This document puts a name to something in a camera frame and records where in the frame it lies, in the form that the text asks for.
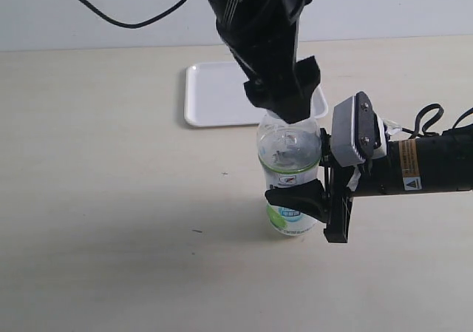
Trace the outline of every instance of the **clear plastic bottle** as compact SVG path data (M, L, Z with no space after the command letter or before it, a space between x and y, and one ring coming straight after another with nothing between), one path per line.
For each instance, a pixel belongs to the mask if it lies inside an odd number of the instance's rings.
M321 138L315 118L290 125L268 111L258 128L257 146L267 189L287 188L317 178ZM306 214L279 206L268 204L267 213L273 227L288 236L304 234L316 224L316 219Z

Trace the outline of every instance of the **black cable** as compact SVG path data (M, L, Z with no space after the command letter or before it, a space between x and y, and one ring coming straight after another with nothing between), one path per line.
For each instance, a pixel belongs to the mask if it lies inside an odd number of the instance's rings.
M432 110L437 110L437 114L434 115L432 119L427 121L423 126L422 126L422 133L420 134L419 131L421 129L421 121L422 118L428 113L431 112ZM418 115L415 117L415 128L414 131L405 129L403 128L403 132L407 132L408 134L411 134L411 137L409 139L413 138L427 138L429 136L438 136L439 134L437 132L428 132L427 130L437 123L443 116L444 110L443 107L440 104L430 104L423 108Z
M467 112L465 112L463 115L461 115L458 120L455 122L455 125L452 127L453 129L456 129L458 124L465 120L467 117L469 117L470 115L473 115L473 108L471 108L470 110L468 110Z
M88 7L92 12L100 16L103 20L108 21L110 24L114 24L117 27L124 27L126 29L139 29L141 27L146 27L150 24L155 23L156 21L161 20L162 18L165 18L169 14L173 13L175 10L178 8L182 7L184 3L186 3L188 0L180 0L178 1L174 6L170 7L167 9L165 12L161 13L158 16L155 16L154 18L151 18L146 21L142 21L141 23L136 23L136 24L127 24L127 23L122 23L121 21L116 21L113 18L110 18L107 14L102 13L97 7L95 7L92 3L90 3L87 0L78 0L80 3Z

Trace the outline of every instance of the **bottle label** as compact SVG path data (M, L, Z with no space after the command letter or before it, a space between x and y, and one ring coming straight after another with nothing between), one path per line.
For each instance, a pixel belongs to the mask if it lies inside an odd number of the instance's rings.
M307 171L295 174L274 172L266 166L263 166L263 169L265 171L267 189L274 189L298 186L317 179L319 165L315 165ZM313 217L303 214L300 211L282 208L281 206L268 204L267 213L271 223L278 231L292 236L309 231L317 222Z

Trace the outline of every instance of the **white wall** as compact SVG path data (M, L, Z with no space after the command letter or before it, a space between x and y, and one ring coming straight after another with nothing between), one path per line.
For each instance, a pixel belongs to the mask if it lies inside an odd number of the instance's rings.
M142 21L176 0L90 0L121 21ZM219 44L205 0L142 30L102 21L76 0L0 0L0 50ZM315 0L302 41L473 33L473 0Z

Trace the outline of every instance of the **table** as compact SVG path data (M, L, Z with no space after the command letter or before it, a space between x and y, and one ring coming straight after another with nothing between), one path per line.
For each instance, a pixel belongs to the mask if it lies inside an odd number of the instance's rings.
M330 106L472 106L473 36L301 44ZM0 53L0 331L470 331L471 194L357 199L348 245L265 216L255 128L192 129L224 47ZM321 125L330 129L330 116Z

